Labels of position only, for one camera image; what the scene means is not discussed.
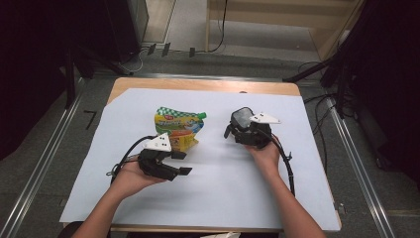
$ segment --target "white sheet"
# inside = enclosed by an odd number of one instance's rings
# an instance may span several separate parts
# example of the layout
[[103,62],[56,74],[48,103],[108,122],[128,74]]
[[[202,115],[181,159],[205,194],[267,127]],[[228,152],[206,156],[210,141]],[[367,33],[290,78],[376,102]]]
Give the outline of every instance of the white sheet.
[[[138,139],[155,135],[154,115],[161,106],[206,112],[200,141],[174,167],[193,167],[177,177],[148,187],[120,205],[114,224],[280,229],[268,186],[252,157],[233,138],[224,139],[231,113],[248,106],[281,120],[271,125],[285,153],[291,151],[296,197],[323,230],[340,230],[340,220],[324,174],[300,96],[132,88],[104,109],[60,222],[84,220],[109,186],[111,171]],[[133,151],[137,154],[138,146]],[[288,184],[284,163],[282,178]]]

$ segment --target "person's right hand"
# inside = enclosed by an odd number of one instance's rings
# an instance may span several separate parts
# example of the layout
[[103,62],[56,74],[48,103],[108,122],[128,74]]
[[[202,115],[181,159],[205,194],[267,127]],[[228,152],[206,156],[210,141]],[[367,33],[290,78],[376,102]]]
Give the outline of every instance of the person's right hand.
[[270,142],[262,149],[257,149],[256,147],[252,146],[245,146],[245,148],[254,157],[257,166],[267,181],[271,181],[272,179],[280,177],[278,172],[278,160],[280,152],[273,142]]
[[165,179],[145,175],[145,173],[140,170],[137,158],[134,158],[132,159],[132,162],[128,162],[121,167],[120,172],[112,182],[108,191],[112,191],[116,195],[121,196],[121,199],[124,199],[147,186],[163,181],[165,181]]

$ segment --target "wire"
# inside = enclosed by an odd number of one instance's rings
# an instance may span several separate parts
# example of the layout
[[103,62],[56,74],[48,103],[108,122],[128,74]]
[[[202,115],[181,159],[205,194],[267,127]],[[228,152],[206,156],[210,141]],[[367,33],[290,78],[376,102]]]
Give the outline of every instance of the wire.
[[318,133],[319,133],[319,136],[320,136],[320,138],[321,138],[322,148],[323,148],[323,152],[324,152],[324,172],[325,172],[325,175],[327,174],[327,170],[328,170],[328,154],[327,154],[327,145],[326,145],[326,143],[325,143],[324,133],[322,132],[321,127],[322,127],[322,125],[323,125],[323,123],[324,123],[325,119],[328,117],[328,115],[329,115],[329,113],[330,113],[331,109],[332,109],[335,105],[334,105],[334,106],[332,106],[332,107],[329,107],[329,108],[327,109],[327,111],[326,111],[326,112],[322,115],[321,119],[318,117],[318,108],[319,108],[319,106],[321,105],[321,103],[322,103],[325,99],[327,99],[327,98],[331,98],[331,97],[334,97],[334,96],[336,96],[336,95],[337,95],[336,93],[324,94],[324,95],[320,95],[320,96],[310,97],[310,98],[307,98],[307,99],[305,99],[305,100],[304,100],[304,103],[306,104],[306,103],[308,103],[308,102],[310,102],[310,101],[312,101],[312,100],[315,100],[315,99],[317,99],[317,98],[321,98],[321,99],[317,102],[317,104],[316,104],[316,106],[315,106],[315,120],[316,120],[316,125],[315,125],[315,127],[312,129],[312,134],[315,136],[316,134],[318,134]]
[[[217,53],[210,53],[210,52],[205,52],[205,51],[196,51],[195,53],[198,54],[198,55],[206,55],[206,54],[218,55],[218,54],[221,54],[223,52],[223,50],[219,51]],[[164,51],[164,49],[155,49],[155,51]],[[168,51],[171,52],[171,53],[189,53],[188,51],[180,51],[180,50],[168,50]]]
[[225,1],[225,10],[223,12],[223,22],[222,22],[222,39],[220,40],[219,46],[217,48],[209,51],[208,53],[214,53],[219,50],[220,46],[223,44],[223,40],[225,39],[225,20],[226,20],[226,8],[228,6],[228,0]]
[[219,1],[216,0],[216,8],[217,8],[217,27],[219,28],[219,32],[222,33],[222,28],[220,28],[220,11],[219,11]]
[[[299,74],[299,73],[300,73],[300,69],[302,69],[302,67],[303,67],[303,66],[305,66],[305,65],[307,65],[307,64],[309,64],[309,63],[320,63],[320,62],[319,62],[319,61],[308,61],[308,62],[305,62],[305,63],[301,64],[301,65],[297,68],[297,74]],[[319,70],[319,73],[321,73],[321,76],[323,76],[323,75],[324,75],[324,73],[322,72],[322,70]]]
[[128,72],[137,72],[137,71],[140,71],[143,68],[143,61],[142,61],[142,58],[141,58],[141,54],[143,52],[145,52],[147,49],[148,48],[145,48],[144,50],[140,50],[140,52],[138,54],[138,57],[139,57],[139,60],[140,60],[140,66],[138,68],[136,68],[136,69],[129,69],[129,68],[126,68],[122,64],[119,63],[120,67],[123,68],[123,69],[125,69]]
[[121,167],[127,163],[127,157],[130,155],[130,153],[143,141],[145,140],[152,140],[154,139],[156,136],[147,136],[147,137],[143,137],[140,140],[138,140],[137,142],[135,142],[133,144],[133,146],[130,147],[130,149],[127,151],[127,153],[124,155],[123,159],[121,159],[121,162],[118,163],[117,165],[114,166],[114,168],[112,169],[112,172],[107,173],[107,176],[112,176],[111,178],[111,183],[114,181],[115,177],[117,176],[117,174],[120,172]]
[[[346,117],[355,118],[355,111],[356,111],[356,109],[355,109],[355,106],[353,104],[353,100],[354,100],[354,97],[355,96],[354,96],[354,94],[352,92],[349,92],[349,90],[350,89],[347,88],[346,91],[348,93],[345,93],[345,95],[344,95],[343,111],[342,111],[342,113]],[[350,110],[350,114],[347,114],[345,112],[345,109]]]
[[294,176],[293,176],[293,171],[291,169],[290,162],[289,162],[289,160],[291,158],[290,157],[287,157],[284,154],[283,147],[281,146],[281,143],[280,143],[280,141],[278,141],[278,138],[277,137],[274,136],[277,139],[277,140],[274,140],[274,138],[272,138],[271,135],[267,134],[266,132],[262,131],[261,129],[257,129],[257,131],[259,133],[263,134],[268,139],[270,139],[275,144],[275,146],[278,148],[278,151],[280,152],[280,155],[283,157],[283,161],[284,161],[284,163],[286,165],[286,168],[287,168],[287,174],[288,174],[288,177],[289,177],[290,191],[291,191],[291,193],[294,196],[296,196],[295,191],[294,191]]

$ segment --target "colorful package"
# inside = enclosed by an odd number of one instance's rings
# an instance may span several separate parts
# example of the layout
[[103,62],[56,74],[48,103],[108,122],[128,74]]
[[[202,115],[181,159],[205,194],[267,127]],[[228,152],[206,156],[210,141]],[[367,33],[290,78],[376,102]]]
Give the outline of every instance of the colorful package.
[[198,143],[194,137],[203,128],[206,117],[205,112],[180,112],[161,107],[155,115],[155,125],[159,134],[167,133],[174,150],[185,152]]

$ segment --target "black equipment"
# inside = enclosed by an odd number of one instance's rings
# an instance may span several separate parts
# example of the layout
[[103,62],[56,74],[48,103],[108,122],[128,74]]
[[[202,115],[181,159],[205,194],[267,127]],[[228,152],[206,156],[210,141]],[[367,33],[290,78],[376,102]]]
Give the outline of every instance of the black equipment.
[[0,161],[65,90],[64,52],[40,2],[0,1]]
[[[145,140],[153,140],[153,144],[156,144],[157,148],[155,149],[145,148],[140,152],[139,155],[134,155],[128,158],[128,155],[133,151],[133,149],[136,148],[137,145],[139,145],[141,142]],[[159,143],[164,145],[164,148],[159,148]],[[167,135],[147,136],[138,140],[135,144],[133,144],[133,146],[124,155],[121,162],[115,165],[112,171],[107,174],[107,176],[112,176],[111,178],[111,183],[112,183],[115,177],[120,172],[121,167],[123,165],[125,165],[126,163],[131,163],[131,162],[139,162],[139,168],[145,173],[145,175],[160,178],[160,179],[173,180],[177,176],[187,176],[191,172],[192,168],[181,167],[177,169],[177,168],[165,165],[162,161],[166,157],[171,157],[172,159],[177,159],[177,160],[183,160],[185,156],[186,156],[185,153],[173,151],[170,148],[170,142]]]
[[232,133],[235,136],[236,143],[255,146],[259,149],[265,147],[271,139],[264,136],[261,131],[271,135],[271,128],[269,127],[269,124],[251,121],[250,117],[253,115],[253,111],[248,107],[233,112],[231,124],[228,125],[225,131],[225,139]]
[[140,52],[149,20],[145,0],[57,0],[45,7],[65,42],[98,58],[124,62]]
[[283,81],[296,82],[327,66],[321,85],[338,81],[340,116],[348,84],[378,165],[386,171],[402,170],[420,189],[420,48],[418,35],[411,31],[420,26],[419,10],[419,1],[366,1],[333,57]]
[[232,135],[235,136],[236,143],[255,146],[258,149],[262,149],[268,145],[269,142],[273,142],[277,146],[286,165],[290,191],[295,195],[293,171],[291,170],[289,162],[292,158],[291,152],[289,156],[284,154],[284,150],[278,141],[278,138],[276,138],[277,140],[272,138],[274,135],[271,134],[269,123],[279,123],[279,120],[263,113],[255,115],[253,110],[249,107],[243,107],[232,113],[231,123],[226,127],[224,137],[226,139],[229,134],[232,133]]

